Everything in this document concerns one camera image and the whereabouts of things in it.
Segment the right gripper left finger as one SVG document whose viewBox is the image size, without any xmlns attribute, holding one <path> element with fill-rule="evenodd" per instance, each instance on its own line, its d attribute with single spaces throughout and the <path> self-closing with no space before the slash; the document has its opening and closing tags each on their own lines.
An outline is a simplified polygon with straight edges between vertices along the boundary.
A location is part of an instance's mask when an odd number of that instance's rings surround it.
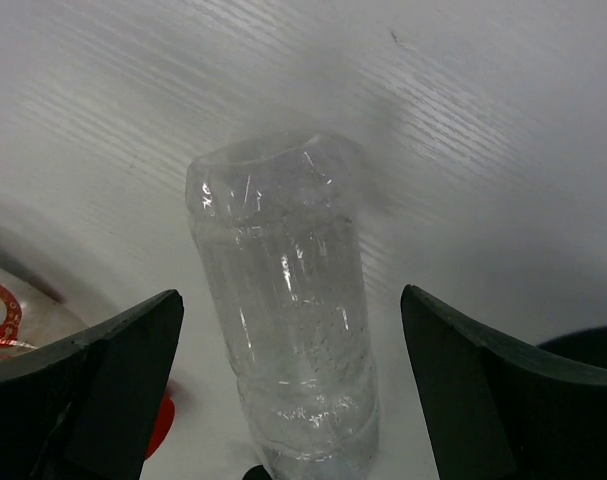
<svg viewBox="0 0 607 480">
<path fill-rule="evenodd" d="M 139 478 L 182 321 L 167 290 L 0 362 L 0 479 Z"/>
</svg>

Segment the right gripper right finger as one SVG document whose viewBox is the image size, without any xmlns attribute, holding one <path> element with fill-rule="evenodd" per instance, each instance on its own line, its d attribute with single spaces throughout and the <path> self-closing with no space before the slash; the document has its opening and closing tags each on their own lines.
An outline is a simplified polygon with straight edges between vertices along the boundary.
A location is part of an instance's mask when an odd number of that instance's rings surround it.
<svg viewBox="0 0 607 480">
<path fill-rule="evenodd" d="M 405 343 L 443 479 L 607 479 L 607 369 L 407 286 Z"/>
</svg>

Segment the crushed clear bottle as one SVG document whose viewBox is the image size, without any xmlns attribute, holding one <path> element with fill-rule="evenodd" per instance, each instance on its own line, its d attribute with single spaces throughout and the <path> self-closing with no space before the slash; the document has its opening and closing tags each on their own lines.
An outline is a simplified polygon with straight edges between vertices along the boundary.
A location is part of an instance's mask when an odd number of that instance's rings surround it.
<svg viewBox="0 0 607 480">
<path fill-rule="evenodd" d="M 185 202 L 240 402 L 274 479 L 364 479 L 379 439 L 353 141 L 294 131 L 195 159 Z"/>
</svg>

